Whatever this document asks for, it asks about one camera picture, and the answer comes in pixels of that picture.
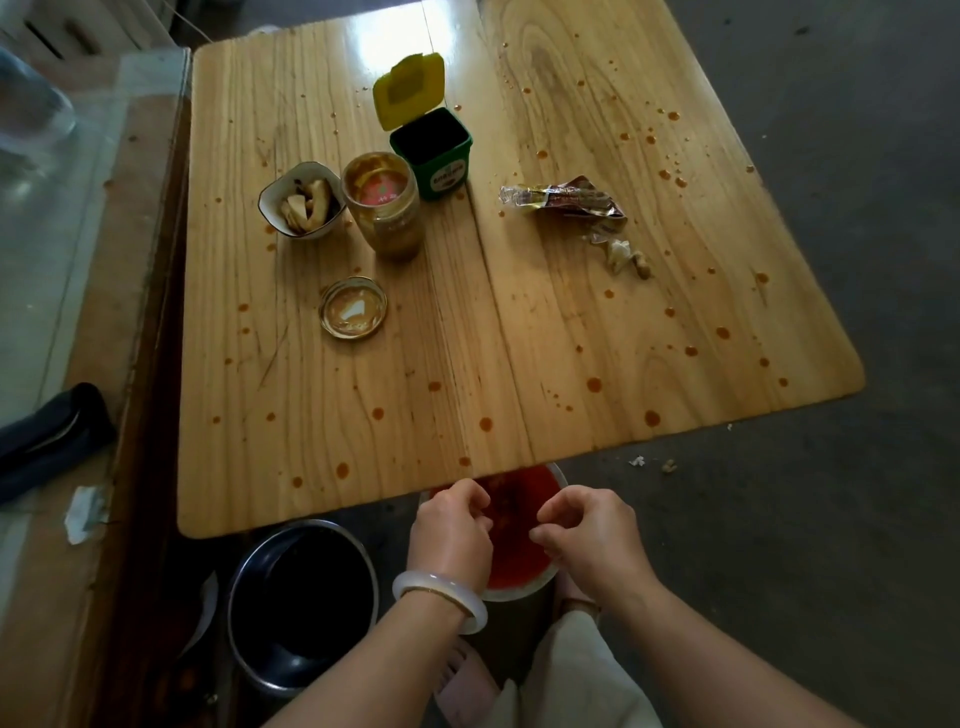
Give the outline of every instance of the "pink slipper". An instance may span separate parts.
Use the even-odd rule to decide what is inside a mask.
[[[500,695],[480,653],[457,640],[446,658],[440,686],[434,690],[440,712],[452,728],[470,728],[483,720]]]

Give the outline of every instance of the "glass jar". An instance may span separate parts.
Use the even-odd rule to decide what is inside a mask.
[[[343,187],[353,220],[378,256],[417,256],[426,232],[417,178],[405,159],[390,152],[360,155],[344,168]]]

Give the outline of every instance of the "woman's right hand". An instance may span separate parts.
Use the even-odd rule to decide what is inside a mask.
[[[612,608],[626,589],[660,586],[640,541],[634,509],[613,491],[571,485],[537,513],[531,540],[566,569],[601,607]]]

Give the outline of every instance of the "white pants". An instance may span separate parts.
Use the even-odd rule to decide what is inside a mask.
[[[661,728],[650,700],[585,612],[546,633],[522,688],[508,680],[479,728]]]

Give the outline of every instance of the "wood grain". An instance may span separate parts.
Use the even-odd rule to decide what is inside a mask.
[[[368,88],[429,50],[446,59],[446,103],[474,146],[468,196],[424,206],[424,254],[378,263],[356,227],[319,245],[267,235],[260,189],[305,159],[340,169],[387,149]],[[198,53],[194,100],[187,535],[863,386],[850,341],[661,0],[425,0],[225,41]],[[652,279],[612,277],[567,221],[498,214],[502,184],[579,174],[627,212],[624,235],[651,259]],[[324,286],[357,268],[383,284],[391,311],[382,331],[351,345],[323,335],[316,306]]]

